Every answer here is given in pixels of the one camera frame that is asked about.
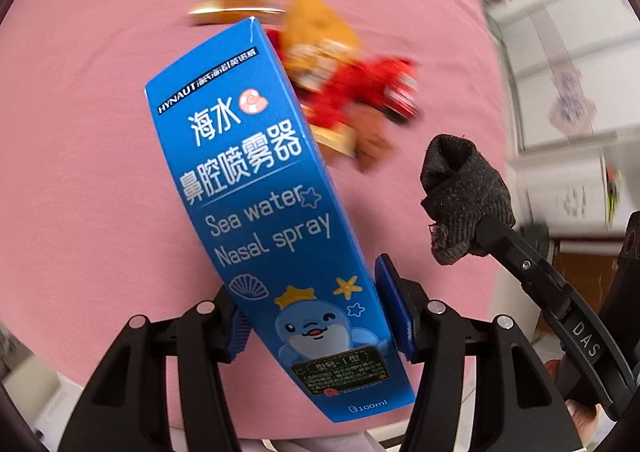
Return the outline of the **dark knitted sock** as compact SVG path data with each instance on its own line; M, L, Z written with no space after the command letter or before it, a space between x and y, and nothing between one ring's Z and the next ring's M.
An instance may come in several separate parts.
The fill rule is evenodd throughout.
M515 225L508 187L469 139L435 136L425 151L420 182L425 192L421 205L432 220L432 254L442 266L468 254L487 255L475 242L483 218Z

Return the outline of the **brown lettered sock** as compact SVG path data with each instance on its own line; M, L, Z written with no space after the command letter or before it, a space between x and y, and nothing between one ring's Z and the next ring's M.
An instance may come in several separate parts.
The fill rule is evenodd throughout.
M350 126L356 135L355 160L360 172L378 167L393 153L394 145L385 136L386 117L366 105L352 106Z

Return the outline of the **blue nasal spray box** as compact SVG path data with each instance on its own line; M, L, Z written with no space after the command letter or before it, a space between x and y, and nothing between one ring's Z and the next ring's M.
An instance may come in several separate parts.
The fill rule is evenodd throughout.
M208 257L291 380L335 423L413 402L369 268L260 22L209 38L145 96Z

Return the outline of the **red milk candy bag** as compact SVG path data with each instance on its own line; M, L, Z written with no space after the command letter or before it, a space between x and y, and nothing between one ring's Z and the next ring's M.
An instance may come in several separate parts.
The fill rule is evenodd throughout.
M267 35L282 62L280 29L269 29ZM351 64L339 66L320 92L303 90L293 82L292 85L308 121L319 127L344 123L346 108L352 104L370 106L399 122L419 115L416 67L409 59L358 57Z

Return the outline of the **amber tube with gold cap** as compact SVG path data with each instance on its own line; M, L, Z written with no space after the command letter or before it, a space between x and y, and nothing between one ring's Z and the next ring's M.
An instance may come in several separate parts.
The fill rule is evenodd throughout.
M250 17L277 23L284 13L284 6L273 0L213 0L196 4L188 18L196 26L232 24Z

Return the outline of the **mustard drawstring pouch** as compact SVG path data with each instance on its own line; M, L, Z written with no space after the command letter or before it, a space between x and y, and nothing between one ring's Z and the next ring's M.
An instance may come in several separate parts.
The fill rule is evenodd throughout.
M282 64L292 82L320 92L342 64L361 52L356 31L320 0L288 0L280 27Z

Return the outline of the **pink bed sheet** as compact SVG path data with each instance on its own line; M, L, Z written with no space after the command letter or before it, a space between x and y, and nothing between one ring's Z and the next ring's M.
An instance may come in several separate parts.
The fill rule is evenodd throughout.
M1 25L1 320L34 354L85 384L126 321L181 315L220 281L172 182L144 87L213 35L205 0L15 0ZM463 316L489 313L488 258L431 254L421 207L437 134L506 157L499 64L479 0L322 0L374 54L419 66L420 119L388 125L371 173L331 169L367 259L392 257Z

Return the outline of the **white wardrobe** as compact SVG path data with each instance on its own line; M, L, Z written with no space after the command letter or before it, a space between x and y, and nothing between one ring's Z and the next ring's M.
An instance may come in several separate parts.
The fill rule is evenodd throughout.
M639 7L485 0L508 81L510 168L526 221L616 235L639 207Z

